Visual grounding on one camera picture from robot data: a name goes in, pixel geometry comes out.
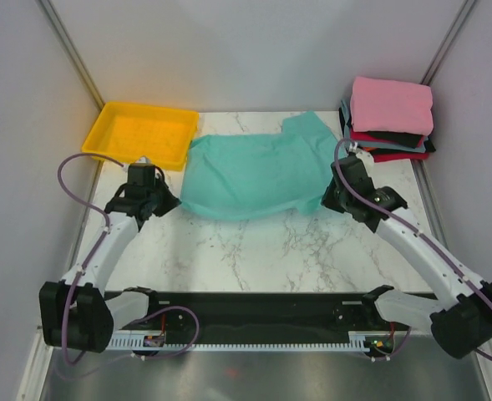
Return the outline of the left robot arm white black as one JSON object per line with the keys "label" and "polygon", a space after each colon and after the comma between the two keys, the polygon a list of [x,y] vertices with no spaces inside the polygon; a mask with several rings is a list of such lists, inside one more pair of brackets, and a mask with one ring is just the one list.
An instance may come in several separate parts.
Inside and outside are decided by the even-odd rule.
{"label": "left robot arm white black", "polygon": [[108,281],[125,249],[151,217],[180,205],[160,167],[134,163],[127,181],[101,210],[104,223],[85,253],[58,282],[45,282],[38,294],[43,339],[64,350],[101,353],[115,331],[136,321],[143,328],[159,324],[161,308],[144,289],[105,296]]}

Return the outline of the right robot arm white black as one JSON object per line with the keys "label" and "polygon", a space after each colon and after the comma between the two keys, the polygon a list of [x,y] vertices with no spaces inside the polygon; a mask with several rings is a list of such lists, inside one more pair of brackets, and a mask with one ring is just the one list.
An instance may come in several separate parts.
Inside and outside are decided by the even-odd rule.
{"label": "right robot arm white black", "polygon": [[348,213],[390,244],[434,294],[425,298],[380,286],[365,296],[361,319],[370,328],[387,322],[427,332],[451,357],[476,352],[492,339],[492,282],[487,282],[420,229],[406,200],[394,189],[375,187],[364,163],[350,155],[332,163],[322,198],[329,210]]}

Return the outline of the teal t shirt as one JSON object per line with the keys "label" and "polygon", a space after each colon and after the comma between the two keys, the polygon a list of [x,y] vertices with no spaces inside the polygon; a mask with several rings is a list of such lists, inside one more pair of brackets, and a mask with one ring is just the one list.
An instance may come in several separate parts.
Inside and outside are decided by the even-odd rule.
{"label": "teal t shirt", "polygon": [[312,111],[276,134],[205,135],[190,145],[180,200],[206,219],[243,221],[319,209],[337,139]]}

